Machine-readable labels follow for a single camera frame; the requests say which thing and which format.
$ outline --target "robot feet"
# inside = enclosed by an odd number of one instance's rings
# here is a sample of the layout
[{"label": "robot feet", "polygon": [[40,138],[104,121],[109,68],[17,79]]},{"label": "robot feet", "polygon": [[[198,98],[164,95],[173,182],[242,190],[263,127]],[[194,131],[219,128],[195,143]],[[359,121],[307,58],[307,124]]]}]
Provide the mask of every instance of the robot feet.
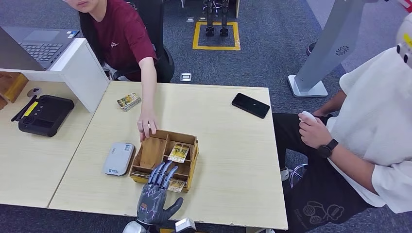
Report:
[{"label": "robot feet", "polygon": [[206,28],[206,36],[214,36],[214,34],[215,34],[215,29],[213,27]]},{"label": "robot feet", "polygon": [[229,30],[227,28],[222,28],[220,29],[220,36],[228,36],[229,35]]}]

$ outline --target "robot finger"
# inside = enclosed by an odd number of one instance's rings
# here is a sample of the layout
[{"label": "robot finger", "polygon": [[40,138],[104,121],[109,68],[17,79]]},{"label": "robot finger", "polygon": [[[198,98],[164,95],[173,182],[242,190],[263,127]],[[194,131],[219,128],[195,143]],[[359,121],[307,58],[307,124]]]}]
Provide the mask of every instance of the robot finger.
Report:
[{"label": "robot finger", "polygon": [[151,172],[151,174],[150,174],[150,176],[149,176],[149,178],[148,178],[148,180],[147,180],[147,183],[152,183],[152,180],[153,180],[153,176],[155,176],[155,174],[156,174],[156,172],[159,170],[159,166],[157,166],[157,167],[155,167],[154,169],[153,169],[153,171]]},{"label": "robot finger", "polygon": [[173,174],[177,171],[177,166],[172,168],[172,170],[169,172],[168,176],[165,178],[165,181],[163,182],[162,188],[167,189],[169,187],[169,182],[170,179],[172,178]]},{"label": "robot finger", "polygon": [[172,162],[168,161],[168,163],[166,163],[166,165],[164,165],[162,171],[160,172],[159,178],[155,182],[156,185],[162,185],[163,178],[165,177],[166,171],[169,168],[170,164],[172,164]]},{"label": "robot finger", "polygon": [[164,164],[165,162],[162,162],[158,167],[156,167],[156,173],[153,175],[153,178],[151,180],[152,183],[156,183],[157,177],[159,176]]}]

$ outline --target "smartphone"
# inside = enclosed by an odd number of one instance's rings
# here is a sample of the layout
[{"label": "smartphone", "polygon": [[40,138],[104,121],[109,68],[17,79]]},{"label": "smartphone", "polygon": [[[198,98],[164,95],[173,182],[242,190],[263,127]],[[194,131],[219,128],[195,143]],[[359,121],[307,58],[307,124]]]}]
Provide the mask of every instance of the smartphone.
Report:
[{"label": "smartphone", "polygon": [[269,105],[259,102],[242,93],[238,93],[236,95],[236,97],[232,101],[232,105],[262,119],[265,118],[270,109]]}]

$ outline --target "wooden compartment organizer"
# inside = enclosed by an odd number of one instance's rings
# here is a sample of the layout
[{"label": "wooden compartment organizer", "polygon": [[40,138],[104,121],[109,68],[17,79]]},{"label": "wooden compartment organizer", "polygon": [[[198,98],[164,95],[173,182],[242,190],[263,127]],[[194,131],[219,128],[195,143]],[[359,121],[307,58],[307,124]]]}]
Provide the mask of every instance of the wooden compartment organizer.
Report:
[{"label": "wooden compartment organizer", "polygon": [[[168,156],[172,151],[175,143],[185,143],[190,145],[190,149],[184,163],[173,162],[168,172],[175,166],[178,166],[177,171],[172,178],[176,180],[185,181],[186,184],[183,188],[184,192],[188,192],[190,189],[194,169],[196,166],[196,160],[199,155],[199,148],[197,138],[192,135],[174,133],[169,131],[157,130],[156,134],[151,134],[149,138],[146,138],[140,146],[137,154],[135,155],[130,169],[130,177],[139,183],[146,183],[150,173],[162,162],[168,162]],[[138,176],[135,173],[145,173],[147,178]]]}]

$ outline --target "robot legs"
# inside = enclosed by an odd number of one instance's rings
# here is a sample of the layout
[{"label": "robot legs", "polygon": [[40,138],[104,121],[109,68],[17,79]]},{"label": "robot legs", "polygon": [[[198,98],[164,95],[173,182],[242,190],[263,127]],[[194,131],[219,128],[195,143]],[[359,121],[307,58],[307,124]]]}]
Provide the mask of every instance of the robot legs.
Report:
[{"label": "robot legs", "polygon": [[213,36],[215,34],[215,29],[213,28],[213,0],[207,0],[206,18],[207,18],[207,28],[206,36]]},{"label": "robot legs", "polygon": [[222,28],[220,29],[220,36],[228,36],[229,30],[227,29],[227,12],[229,11],[229,0],[222,1]]}]

